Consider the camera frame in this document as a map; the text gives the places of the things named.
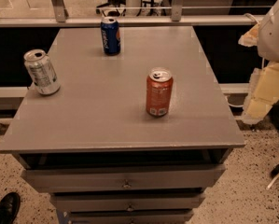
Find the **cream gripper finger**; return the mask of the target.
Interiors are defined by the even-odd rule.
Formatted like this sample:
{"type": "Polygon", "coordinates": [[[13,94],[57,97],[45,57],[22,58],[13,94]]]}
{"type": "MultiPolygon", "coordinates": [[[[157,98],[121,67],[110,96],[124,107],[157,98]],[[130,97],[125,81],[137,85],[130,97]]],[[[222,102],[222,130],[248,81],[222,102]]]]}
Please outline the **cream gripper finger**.
{"type": "Polygon", "coordinates": [[[245,124],[262,121],[279,101],[279,63],[269,62],[263,69],[255,68],[244,99],[242,120],[245,124]]]}
{"type": "Polygon", "coordinates": [[[254,47],[258,44],[259,24],[255,24],[249,31],[240,37],[238,44],[245,47],[254,47]]]}

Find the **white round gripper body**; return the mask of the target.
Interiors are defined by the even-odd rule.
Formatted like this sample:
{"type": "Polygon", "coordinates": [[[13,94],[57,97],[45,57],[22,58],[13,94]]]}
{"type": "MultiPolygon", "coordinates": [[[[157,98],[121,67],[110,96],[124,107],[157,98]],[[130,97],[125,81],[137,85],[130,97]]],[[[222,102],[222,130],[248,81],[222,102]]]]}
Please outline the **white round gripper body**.
{"type": "Polygon", "coordinates": [[[279,0],[259,25],[258,55],[268,61],[279,62],[279,0]]]}

